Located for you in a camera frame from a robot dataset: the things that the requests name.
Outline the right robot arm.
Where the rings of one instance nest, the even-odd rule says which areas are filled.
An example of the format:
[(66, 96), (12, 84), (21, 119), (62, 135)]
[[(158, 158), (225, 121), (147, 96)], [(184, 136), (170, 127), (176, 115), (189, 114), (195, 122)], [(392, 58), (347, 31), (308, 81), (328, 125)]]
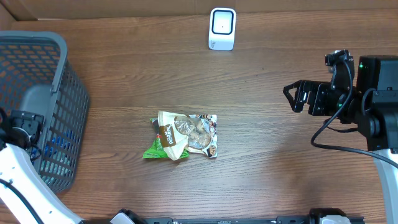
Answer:
[[(330, 82), (299, 80), (283, 89), (292, 111), (309, 105), (312, 116), (324, 116), (323, 126), (312, 136), (312, 146), (353, 152), (374, 159), (382, 185), (386, 221), (397, 223), (397, 56), (363, 55), (358, 68), (348, 50), (325, 55)], [(367, 150), (319, 144), (320, 133), (338, 119), (353, 124), (346, 133), (359, 132)]]

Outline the blue snack bar wrapper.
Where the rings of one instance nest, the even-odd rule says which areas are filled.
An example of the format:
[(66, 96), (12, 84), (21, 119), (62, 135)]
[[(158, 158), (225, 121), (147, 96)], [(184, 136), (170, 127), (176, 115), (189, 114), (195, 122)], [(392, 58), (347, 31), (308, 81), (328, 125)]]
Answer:
[(42, 149), (39, 176), (48, 186), (66, 188), (73, 182), (77, 164), (75, 133), (70, 129), (63, 134), (50, 133), (50, 141)]

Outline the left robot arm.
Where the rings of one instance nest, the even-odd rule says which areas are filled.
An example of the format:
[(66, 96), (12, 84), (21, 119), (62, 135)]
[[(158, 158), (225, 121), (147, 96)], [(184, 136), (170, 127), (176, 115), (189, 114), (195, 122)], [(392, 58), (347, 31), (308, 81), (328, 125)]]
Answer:
[(13, 127), (1, 110), (1, 200), (20, 223), (144, 223), (134, 212), (120, 210), (111, 219), (85, 220), (67, 208), (40, 178), (26, 150), (30, 135)]

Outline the beige cookie bag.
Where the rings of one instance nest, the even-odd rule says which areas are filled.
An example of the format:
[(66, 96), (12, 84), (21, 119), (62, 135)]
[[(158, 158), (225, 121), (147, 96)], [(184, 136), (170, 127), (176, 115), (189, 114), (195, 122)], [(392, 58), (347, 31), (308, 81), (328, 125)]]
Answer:
[(168, 158), (181, 158), (184, 152), (218, 156), (217, 120), (215, 114), (179, 114), (159, 111), (160, 143)]

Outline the green snack bag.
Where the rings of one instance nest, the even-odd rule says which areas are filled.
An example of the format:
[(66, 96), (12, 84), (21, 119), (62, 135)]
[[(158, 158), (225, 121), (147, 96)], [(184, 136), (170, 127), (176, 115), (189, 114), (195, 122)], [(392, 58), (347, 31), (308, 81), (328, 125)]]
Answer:
[(154, 128), (154, 131), (156, 133), (156, 138), (154, 142), (152, 143), (151, 147), (148, 148), (144, 154), (143, 154), (143, 159), (165, 159), (168, 158), (167, 153), (164, 151), (163, 146), (161, 145), (160, 142), (160, 128), (158, 124), (157, 118), (151, 118), (150, 119), (152, 126)]

